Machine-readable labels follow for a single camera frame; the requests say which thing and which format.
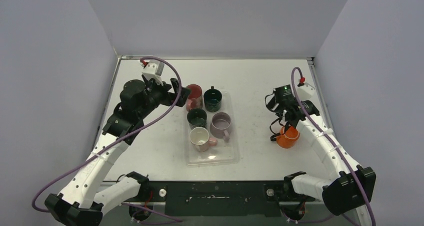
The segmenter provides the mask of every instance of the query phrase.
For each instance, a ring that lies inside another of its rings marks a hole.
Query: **screw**
[[[274,196],[274,190],[273,189],[267,189],[267,191],[266,191],[266,195],[268,195],[268,196]]]
[[[167,191],[164,189],[159,190],[159,196],[165,197],[167,195]]]

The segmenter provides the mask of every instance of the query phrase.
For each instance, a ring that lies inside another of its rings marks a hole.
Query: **white mug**
[[[196,127],[190,131],[190,142],[200,152],[206,151],[209,146],[215,146],[218,140],[209,137],[209,132],[203,127]]]

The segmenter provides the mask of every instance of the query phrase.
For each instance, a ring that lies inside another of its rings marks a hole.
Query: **mug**
[[[208,115],[202,109],[193,109],[187,113],[187,121],[191,129],[203,127],[206,129],[206,119]]]
[[[221,108],[221,100],[223,99],[223,95],[213,86],[207,90],[204,95],[204,106],[209,112],[219,111]]]
[[[190,142],[200,152],[218,143],[216,139],[210,138],[208,130],[202,127],[196,127],[190,131]]]
[[[232,131],[231,117],[224,112],[216,113],[210,121],[209,129],[213,136],[228,142]]]
[[[190,111],[192,109],[202,109],[203,108],[203,99],[202,99],[202,88],[198,85],[188,85],[186,87],[190,89],[192,92],[187,98],[187,104],[185,105],[185,109]]]

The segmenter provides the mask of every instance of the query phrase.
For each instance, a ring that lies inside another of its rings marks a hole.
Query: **gray wall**
[[[347,0],[89,0],[118,54],[313,56]]]
[[[315,59],[340,142],[376,171],[379,225],[422,225],[424,1],[348,0]]]
[[[0,0],[0,225],[53,224],[31,199],[88,155],[116,60],[88,0]]]

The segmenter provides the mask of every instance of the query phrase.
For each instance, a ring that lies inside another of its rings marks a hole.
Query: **plastic tray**
[[[210,124],[212,116],[219,112],[225,112],[231,117],[232,132],[230,134],[230,140],[225,142],[224,139],[217,139],[218,144],[211,146],[204,152],[199,152],[194,148],[189,139],[190,126],[187,121],[187,111],[184,111],[183,125],[184,125],[184,154],[185,161],[188,166],[207,166],[207,165],[224,165],[224,164],[235,164],[239,161],[239,143],[237,137],[237,125],[234,119],[233,105],[231,103],[231,97],[228,92],[221,91],[222,102],[221,109],[217,112],[206,111],[204,104],[203,110],[207,113],[207,125],[206,128],[209,131],[211,137],[215,138],[210,130]]]

